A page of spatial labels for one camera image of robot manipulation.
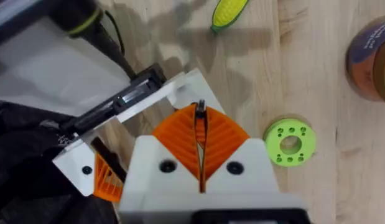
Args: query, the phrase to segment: wooden surface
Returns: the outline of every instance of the wooden surface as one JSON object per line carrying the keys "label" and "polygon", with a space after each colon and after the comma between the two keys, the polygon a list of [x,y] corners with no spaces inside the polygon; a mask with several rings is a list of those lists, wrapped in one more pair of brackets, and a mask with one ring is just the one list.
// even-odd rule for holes
{"label": "wooden surface", "polygon": [[[311,160],[274,169],[281,190],[300,195],[313,222],[385,223],[385,104],[360,98],[344,67],[351,39],[385,15],[385,0],[251,0],[233,26],[213,35],[217,1],[105,0],[104,7],[137,71],[159,62],[170,78],[198,67],[252,137],[280,116],[312,125]],[[149,133],[155,116],[128,121],[129,134]]]}

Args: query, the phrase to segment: green 3d printed ring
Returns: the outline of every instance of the green 3d printed ring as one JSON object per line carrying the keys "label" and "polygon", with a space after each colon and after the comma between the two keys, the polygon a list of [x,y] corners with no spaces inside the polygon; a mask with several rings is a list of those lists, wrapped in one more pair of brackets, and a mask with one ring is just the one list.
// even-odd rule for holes
{"label": "green 3d printed ring", "polygon": [[276,121],[264,135],[267,152],[271,160],[280,166],[299,166],[315,151],[315,133],[305,123],[287,118]]}

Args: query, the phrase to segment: hole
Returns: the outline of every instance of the hole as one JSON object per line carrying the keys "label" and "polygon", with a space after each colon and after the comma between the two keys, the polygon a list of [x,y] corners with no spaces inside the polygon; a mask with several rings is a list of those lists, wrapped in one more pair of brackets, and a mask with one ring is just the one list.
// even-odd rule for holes
{"label": "hole", "polygon": [[284,154],[296,154],[302,148],[302,141],[297,136],[287,136],[281,141],[280,148]]}
{"label": "hole", "polygon": [[243,173],[243,165],[240,162],[229,162],[227,164],[227,170],[230,172],[230,174],[233,175],[241,175]]}
{"label": "hole", "polygon": [[93,172],[93,169],[90,167],[90,166],[84,166],[81,168],[81,171],[85,174],[85,175],[89,175]]}
{"label": "hole", "polygon": [[176,168],[177,164],[170,159],[165,159],[159,164],[160,171],[167,174],[175,171]]}

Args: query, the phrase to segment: black fabric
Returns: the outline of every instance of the black fabric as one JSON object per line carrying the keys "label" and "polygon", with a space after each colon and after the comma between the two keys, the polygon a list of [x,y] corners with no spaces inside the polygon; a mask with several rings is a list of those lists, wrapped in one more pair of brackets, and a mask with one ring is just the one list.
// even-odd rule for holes
{"label": "black fabric", "polygon": [[[13,170],[21,167],[22,171],[20,164],[38,161],[42,155],[47,155],[47,149],[66,145],[68,136],[56,127],[69,119],[62,114],[0,102],[0,186],[14,181]],[[36,189],[40,190],[41,186],[39,184]],[[99,224],[117,223],[117,219],[110,202],[94,196],[84,198],[72,194],[33,200],[15,197],[0,211],[0,224],[21,223]]]}

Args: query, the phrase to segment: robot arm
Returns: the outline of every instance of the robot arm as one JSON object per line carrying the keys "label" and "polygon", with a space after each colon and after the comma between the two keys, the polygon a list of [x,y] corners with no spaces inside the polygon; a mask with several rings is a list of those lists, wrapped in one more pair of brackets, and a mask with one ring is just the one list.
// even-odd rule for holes
{"label": "robot arm", "polygon": [[83,195],[119,202],[128,223],[310,223],[302,202],[279,192],[265,143],[224,114],[198,70],[177,75],[117,119],[163,98],[178,110],[137,138],[126,180],[87,140],[69,145],[54,164]]}

